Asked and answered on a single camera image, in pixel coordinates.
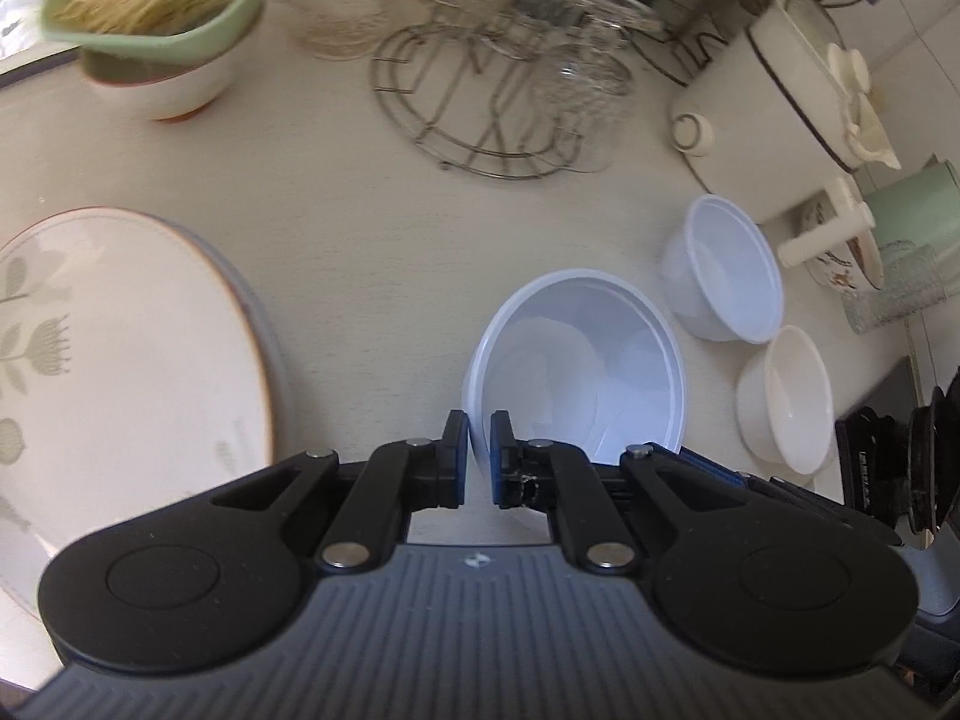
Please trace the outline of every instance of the white rice cooker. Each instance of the white rice cooker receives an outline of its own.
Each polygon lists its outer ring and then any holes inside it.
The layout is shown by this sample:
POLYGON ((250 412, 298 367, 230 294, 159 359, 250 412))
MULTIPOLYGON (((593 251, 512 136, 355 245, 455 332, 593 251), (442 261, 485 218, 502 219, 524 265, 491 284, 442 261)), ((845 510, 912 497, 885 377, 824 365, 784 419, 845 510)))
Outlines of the white rice cooker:
POLYGON ((866 97, 863 57, 839 47, 826 23, 816 1, 772 4, 671 108, 674 146, 709 191, 756 223, 827 192, 836 216, 782 244, 784 266, 872 229, 848 177, 867 162, 899 168, 866 97))

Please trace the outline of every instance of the green bowl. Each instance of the green bowl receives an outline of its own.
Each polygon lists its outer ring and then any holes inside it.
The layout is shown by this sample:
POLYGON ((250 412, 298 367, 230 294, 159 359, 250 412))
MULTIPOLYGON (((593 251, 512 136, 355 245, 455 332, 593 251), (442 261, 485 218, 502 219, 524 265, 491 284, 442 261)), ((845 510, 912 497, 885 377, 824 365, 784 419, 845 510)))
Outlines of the green bowl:
POLYGON ((234 46, 250 27, 264 0, 233 0, 198 28, 179 35, 102 35, 77 32, 53 18, 62 0, 44 0, 40 30, 46 40, 72 43, 95 52, 168 65, 200 65, 234 46))

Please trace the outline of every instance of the countertop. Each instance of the countertop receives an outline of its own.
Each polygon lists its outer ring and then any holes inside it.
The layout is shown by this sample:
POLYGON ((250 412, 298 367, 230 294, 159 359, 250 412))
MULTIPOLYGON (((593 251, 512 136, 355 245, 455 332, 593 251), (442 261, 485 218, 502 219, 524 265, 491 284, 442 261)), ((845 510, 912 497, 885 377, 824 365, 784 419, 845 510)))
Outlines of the countertop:
MULTIPOLYGON (((656 262, 703 190, 666 140, 676 87, 624 59, 640 105, 614 165, 525 182, 441 170, 383 117, 367 60, 316 60, 270 13, 246 74, 187 122, 124 121, 75 66, 48 71, 0 90, 0 239, 86 205, 194 230, 237 266, 275 324, 296 447, 363 460, 383 442, 439 435, 487 322, 536 276, 608 271, 667 314, 656 262)), ((774 241, 787 230, 765 228, 774 241)), ((784 288, 786 322, 819 346, 839 412, 907 353, 901 325, 856 336, 839 296, 804 268, 786 271, 784 288)), ((755 347, 700 341, 670 322, 688 381, 685 444, 733 469, 787 475, 737 435, 733 386, 755 347)), ((816 488, 840 495, 835 463, 816 488)), ((467 506, 418 514, 411 538, 517 543, 544 533, 493 509, 472 467, 467 506)), ((34 688, 55 670, 40 623, 0 594, 0 678, 34 688)))

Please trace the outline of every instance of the wire rack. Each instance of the wire rack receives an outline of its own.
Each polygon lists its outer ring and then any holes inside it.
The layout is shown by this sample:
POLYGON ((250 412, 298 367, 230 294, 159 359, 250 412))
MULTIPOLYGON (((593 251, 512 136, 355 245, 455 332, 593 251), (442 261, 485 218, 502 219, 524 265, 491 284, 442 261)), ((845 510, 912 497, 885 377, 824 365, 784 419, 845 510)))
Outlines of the wire rack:
POLYGON ((542 178, 571 167, 578 143, 531 105, 536 59, 563 34, 560 0, 515 0, 485 23, 450 0, 432 2, 427 23, 376 49, 371 86, 400 132, 444 169, 494 178, 542 178))

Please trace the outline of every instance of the silver rivet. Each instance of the silver rivet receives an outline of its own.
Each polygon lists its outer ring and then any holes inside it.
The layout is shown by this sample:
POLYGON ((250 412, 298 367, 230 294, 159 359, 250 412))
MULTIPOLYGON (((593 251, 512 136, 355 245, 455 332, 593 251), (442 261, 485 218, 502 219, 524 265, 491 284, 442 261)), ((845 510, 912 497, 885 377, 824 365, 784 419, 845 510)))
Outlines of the silver rivet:
POLYGON ((619 541, 603 541, 587 550, 587 560, 601 568, 623 568, 637 553, 619 541))
POLYGON ((648 458, 653 453, 653 447, 650 445, 645 445, 645 443, 631 443, 630 445, 627 445, 627 454, 632 458, 637 458, 637 460, 648 458))
POLYGON ((334 568, 356 568, 370 559, 370 551, 356 541, 339 541, 323 551, 323 562, 334 568))

